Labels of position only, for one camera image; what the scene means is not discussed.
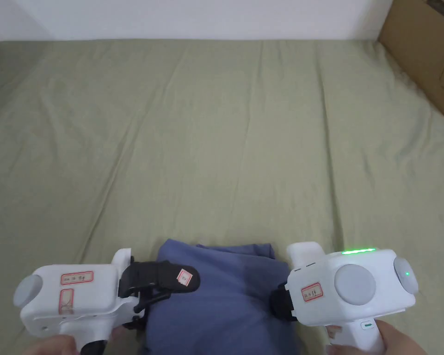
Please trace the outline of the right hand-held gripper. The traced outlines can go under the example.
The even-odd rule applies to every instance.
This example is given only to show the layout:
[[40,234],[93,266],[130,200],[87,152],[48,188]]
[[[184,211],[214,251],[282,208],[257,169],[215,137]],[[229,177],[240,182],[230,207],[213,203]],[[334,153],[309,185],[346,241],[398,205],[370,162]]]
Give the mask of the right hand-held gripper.
[[325,327],[332,345],[383,355],[376,319],[414,306],[419,285],[410,263],[391,249],[327,254],[316,242],[287,247],[293,269],[269,296],[271,314]]

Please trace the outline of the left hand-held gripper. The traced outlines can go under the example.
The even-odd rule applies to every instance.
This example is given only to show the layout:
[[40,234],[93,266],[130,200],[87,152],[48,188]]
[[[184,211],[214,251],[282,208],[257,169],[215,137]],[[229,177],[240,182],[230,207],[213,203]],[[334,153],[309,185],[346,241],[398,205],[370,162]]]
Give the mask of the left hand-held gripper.
[[123,272],[133,257],[129,248],[109,264],[53,264],[25,277],[14,291],[14,306],[26,330],[35,337],[72,336],[82,355],[103,354],[113,330],[142,326],[144,310],[171,293],[199,289],[199,272],[187,265],[132,263],[132,293],[119,295]]

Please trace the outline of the person's left hand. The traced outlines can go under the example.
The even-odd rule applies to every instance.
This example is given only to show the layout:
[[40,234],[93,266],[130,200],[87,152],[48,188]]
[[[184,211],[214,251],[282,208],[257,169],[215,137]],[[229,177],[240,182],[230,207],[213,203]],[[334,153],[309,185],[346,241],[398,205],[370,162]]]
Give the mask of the person's left hand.
[[23,355],[81,355],[82,350],[78,347],[78,340],[81,340],[84,332],[71,331],[61,333],[47,338],[39,339],[26,350]]

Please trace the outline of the person's right hand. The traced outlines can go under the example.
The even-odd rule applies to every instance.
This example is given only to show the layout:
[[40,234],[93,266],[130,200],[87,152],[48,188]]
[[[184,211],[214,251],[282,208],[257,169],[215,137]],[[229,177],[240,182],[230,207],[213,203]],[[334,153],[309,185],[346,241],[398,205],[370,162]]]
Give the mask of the person's right hand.
[[[410,336],[385,321],[377,320],[376,325],[382,336],[386,355],[444,355],[444,352],[438,350],[433,350],[432,352],[425,351]],[[367,355],[368,352],[352,346],[327,345],[326,354]]]

